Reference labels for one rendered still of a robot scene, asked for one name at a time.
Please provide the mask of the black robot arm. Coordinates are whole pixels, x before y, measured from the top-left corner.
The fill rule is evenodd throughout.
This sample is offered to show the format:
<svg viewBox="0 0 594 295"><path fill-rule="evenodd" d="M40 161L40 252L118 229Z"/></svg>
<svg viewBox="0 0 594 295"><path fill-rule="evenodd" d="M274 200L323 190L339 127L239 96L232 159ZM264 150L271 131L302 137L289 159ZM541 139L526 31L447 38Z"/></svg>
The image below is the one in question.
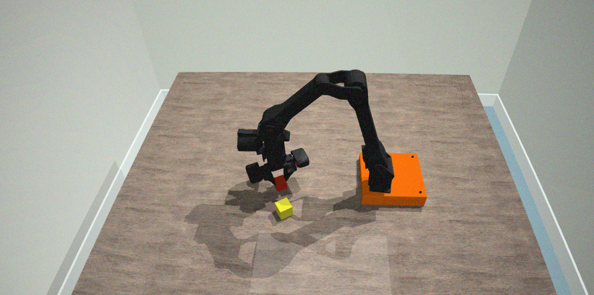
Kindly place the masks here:
<svg viewBox="0 0 594 295"><path fill-rule="evenodd" d="M344 86L336 83L344 83ZM288 122L320 96L348 100L355 109L365 142L362 159L365 169L369 170L369 190L390 193L395 177L392 156L378 139L368 104L366 75L360 70L318 73L288 100L266 109L257 130L238 129L237 150L262 154L263 162L266 153L273 156L283 153L284 141L290 141L290 131L285 130Z"/></svg>

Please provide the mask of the yellow cube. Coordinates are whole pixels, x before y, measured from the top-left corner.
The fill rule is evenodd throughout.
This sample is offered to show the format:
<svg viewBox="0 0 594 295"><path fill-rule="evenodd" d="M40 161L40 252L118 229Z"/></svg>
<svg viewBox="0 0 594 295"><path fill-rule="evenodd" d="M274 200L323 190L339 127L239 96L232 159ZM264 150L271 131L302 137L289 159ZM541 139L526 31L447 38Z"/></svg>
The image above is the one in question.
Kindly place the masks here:
<svg viewBox="0 0 594 295"><path fill-rule="evenodd" d="M287 197L275 202L275 210L281 219L293 215L293 208Z"/></svg>

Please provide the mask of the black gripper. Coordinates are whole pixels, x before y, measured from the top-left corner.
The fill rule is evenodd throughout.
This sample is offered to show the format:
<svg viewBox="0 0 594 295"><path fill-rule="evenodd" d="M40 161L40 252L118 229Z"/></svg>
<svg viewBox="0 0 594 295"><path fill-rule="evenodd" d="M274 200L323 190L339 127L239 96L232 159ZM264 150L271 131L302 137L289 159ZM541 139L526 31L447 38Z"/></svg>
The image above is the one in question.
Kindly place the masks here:
<svg viewBox="0 0 594 295"><path fill-rule="evenodd" d="M284 178L287 182L291 174L297 170L295 162L299 168L309 166L310 163L303 148L293 150L288 155L285 154L285 149L283 153L275 156L266 153L266 159L267 163L263 166L259 167L258 162L246 166L245 170L251 183L261 182L264 179L276 185L271 172L280 169L284 169Z"/></svg>

